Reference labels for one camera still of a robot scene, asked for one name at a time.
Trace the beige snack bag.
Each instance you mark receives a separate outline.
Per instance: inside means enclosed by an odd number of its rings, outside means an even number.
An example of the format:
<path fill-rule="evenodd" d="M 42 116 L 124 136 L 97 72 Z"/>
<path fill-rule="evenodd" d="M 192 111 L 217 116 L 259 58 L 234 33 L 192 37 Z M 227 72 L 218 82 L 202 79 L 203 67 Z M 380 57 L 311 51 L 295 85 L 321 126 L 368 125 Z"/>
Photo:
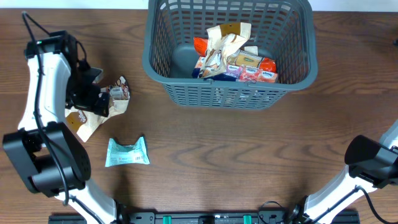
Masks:
<path fill-rule="evenodd" d="M 208 45 L 205 61 L 198 77 L 210 78 L 224 73 L 227 69 L 227 59 L 236 53 L 250 38 L 251 24 L 234 22 L 221 24 L 206 30 Z"/>
<path fill-rule="evenodd" d="M 65 110 L 65 119 L 67 126 L 83 141 L 91 137 L 98 127 L 113 116 L 126 112 L 129 100 L 129 84 L 124 76 L 112 85 L 103 87 L 99 96 L 108 96 L 107 106 L 104 108 L 104 114 L 95 114 L 90 111 L 78 110 L 74 107 Z"/>
<path fill-rule="evenodd" d="M 257 46 L 245 46 L 245 47 L 243 47 L 243 50 L 250 54 L 258 55 L 258 47 Z"/>

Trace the teal snack packet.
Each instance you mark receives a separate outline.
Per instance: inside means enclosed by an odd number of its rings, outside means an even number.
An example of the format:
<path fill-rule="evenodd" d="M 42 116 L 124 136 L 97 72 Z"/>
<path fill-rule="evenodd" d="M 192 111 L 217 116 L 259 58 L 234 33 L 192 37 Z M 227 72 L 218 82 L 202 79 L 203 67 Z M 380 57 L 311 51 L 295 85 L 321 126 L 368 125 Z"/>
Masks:
<path fill-rule="evenodd" d="M 132 145 L 120 145 L 113 138 L 109 140 L 105 167 L 125 164 L 150 164 L 144 136 Z"/>

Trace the blue Kleenex tissue pack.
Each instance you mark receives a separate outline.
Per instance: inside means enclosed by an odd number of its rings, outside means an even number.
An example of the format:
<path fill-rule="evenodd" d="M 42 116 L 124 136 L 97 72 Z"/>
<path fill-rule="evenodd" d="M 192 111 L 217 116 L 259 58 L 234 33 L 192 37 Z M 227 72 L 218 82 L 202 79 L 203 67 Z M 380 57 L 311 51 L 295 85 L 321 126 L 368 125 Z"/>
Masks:
<path fill-rule="evenodd" d="M 193 69 L 192 77 L 199 78 L 200 68 Z M 219 81 L 234 81 L 234 82 L 267 82 L 274 83 L 277 79 L 278 74 L 276 72 L 264 71 L 260 68 L 248 67 L 248 66 L 235 66 L 227 65 L 227 69 L 224 73 L 216 75 L 210 78 Z"/>

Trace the red spaghetti packet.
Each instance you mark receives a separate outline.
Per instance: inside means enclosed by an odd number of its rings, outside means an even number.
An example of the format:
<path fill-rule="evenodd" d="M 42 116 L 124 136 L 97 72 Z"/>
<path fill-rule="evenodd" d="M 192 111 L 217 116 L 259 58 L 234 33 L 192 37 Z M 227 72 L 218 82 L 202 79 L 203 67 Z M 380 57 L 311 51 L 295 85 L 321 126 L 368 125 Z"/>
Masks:
<path fill-rule="evenodd" d="M 193 38 L 193 45 L 195 51 L 199 55 L 199 59 L 195 65 L 195 68 L 201 68 L 205 61 L 205 53 L 207 50 L 208 40 L 200 37 Z M 248 66 L 254 68 L 260 68 L 268 72 L 276 72 L 276 63 L 273 59 L 267 57 L 261 57 L 245 52 L 243 48 L 239 49 L 236 53 L 230 55 L 227 59 L 229 65 L 235 66 Z"/>

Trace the grey plastic basket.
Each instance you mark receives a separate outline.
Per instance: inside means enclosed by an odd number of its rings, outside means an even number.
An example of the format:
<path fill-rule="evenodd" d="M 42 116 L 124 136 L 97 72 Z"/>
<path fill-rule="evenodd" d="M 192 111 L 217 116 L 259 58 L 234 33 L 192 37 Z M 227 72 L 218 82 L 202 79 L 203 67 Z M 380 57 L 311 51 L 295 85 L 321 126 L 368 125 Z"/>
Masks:
<path fill-rule="evenodd" d="M 318 74 L 306 0 L 150 1 L 142 64 L 183 106 L 266 109 Z"/>

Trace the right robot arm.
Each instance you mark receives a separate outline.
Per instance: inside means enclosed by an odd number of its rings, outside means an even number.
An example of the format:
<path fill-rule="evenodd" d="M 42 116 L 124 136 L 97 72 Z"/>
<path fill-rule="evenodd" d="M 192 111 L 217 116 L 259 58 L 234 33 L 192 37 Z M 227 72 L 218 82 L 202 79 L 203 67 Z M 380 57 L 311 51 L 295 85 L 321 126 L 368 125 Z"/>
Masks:
<path fill-rule="evenodd" d="M 331 223 L 333 219 L 362 196 L 366 197 L 374 216 L 382 223 L 369 193 L 387 185 L 397 185 L 397 123 L 380 138 L 372 140 L 358 135 L 345 153 L 345 166 L 322 189 L 296 206 L 293 223 Z"/>

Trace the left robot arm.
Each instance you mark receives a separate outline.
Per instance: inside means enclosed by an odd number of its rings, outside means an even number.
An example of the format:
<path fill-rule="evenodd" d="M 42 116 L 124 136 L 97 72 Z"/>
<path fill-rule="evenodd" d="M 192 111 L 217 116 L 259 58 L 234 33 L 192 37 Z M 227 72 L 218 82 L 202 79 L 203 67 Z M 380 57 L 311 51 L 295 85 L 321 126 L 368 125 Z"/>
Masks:
<path fill-rule="evenodd" d="M 65 110 L 109 114 L 109 95 L 94 81 L 101 69 L 79 59 L 79 41 L 62 30 L 25 49 L 30 84 L 24 115 L 2 146 L 27 189 L 72 206 L 87 223 L 129 223 L 123 205 L 91 178 L 88 153 L 70 131 Z"/>

